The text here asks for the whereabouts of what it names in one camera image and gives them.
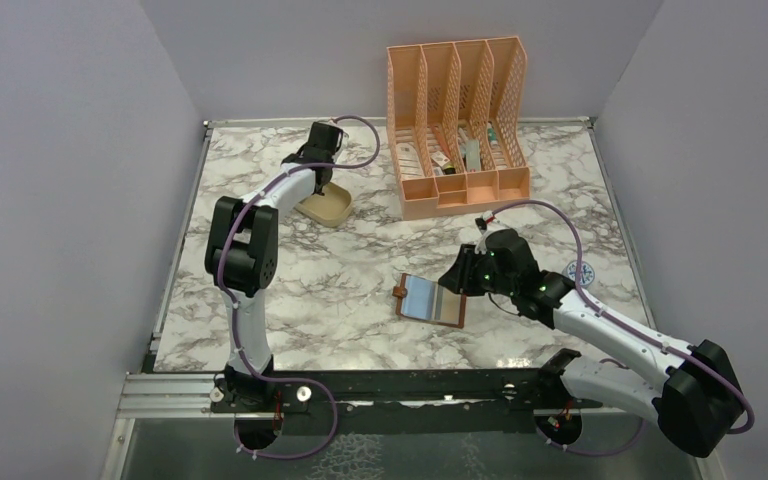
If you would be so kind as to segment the brown leather card holder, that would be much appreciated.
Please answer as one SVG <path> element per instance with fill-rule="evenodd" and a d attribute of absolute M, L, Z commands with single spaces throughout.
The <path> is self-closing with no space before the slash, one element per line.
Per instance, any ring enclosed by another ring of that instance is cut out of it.
<path fill-rule="evenodd" d="M 464 327 L 467 297 L 452 293 L 435 281 L 403 273 L 391 295 L 399 317 L 436 326 Z"/>

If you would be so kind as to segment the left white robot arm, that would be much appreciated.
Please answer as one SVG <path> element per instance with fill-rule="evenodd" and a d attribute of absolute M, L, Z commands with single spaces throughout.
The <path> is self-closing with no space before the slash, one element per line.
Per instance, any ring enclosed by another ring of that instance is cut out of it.
<path fill-rule="evenodd" d="M 227 396 L 250 410 L 266 408 L 274 397 L 275 386 L 265 377 L 273 369 L 265 293 L 278 265 L 279 221 L 330 181 L 343 137 L 333 122 L 313 123 L 306 142 L 282 160 L 270 180 L 240 199 L 223 196 L 215 204 L 204 265 L 228 313 L 224 385 Z"/>

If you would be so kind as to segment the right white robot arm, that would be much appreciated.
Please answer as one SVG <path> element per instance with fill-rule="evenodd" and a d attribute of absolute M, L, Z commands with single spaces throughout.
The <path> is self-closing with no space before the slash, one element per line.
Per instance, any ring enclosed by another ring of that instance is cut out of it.
<path fill-rule="evenodd" d="M 658 426 L 677 448 L 708 457 L 748 412 L 726 350 L 697 345 L 639 325 L 577 290 L 574 281 L 543 270 L 528 242 L 512 229 L 460 246 L 439 285 L 466 296 L 502 295 L 517 313 L 573 335 L 612 356 L 622 369 L 578 356 L 537 380 L 539 398 L 560 407 L 572 398 L 622 409 Z"/>

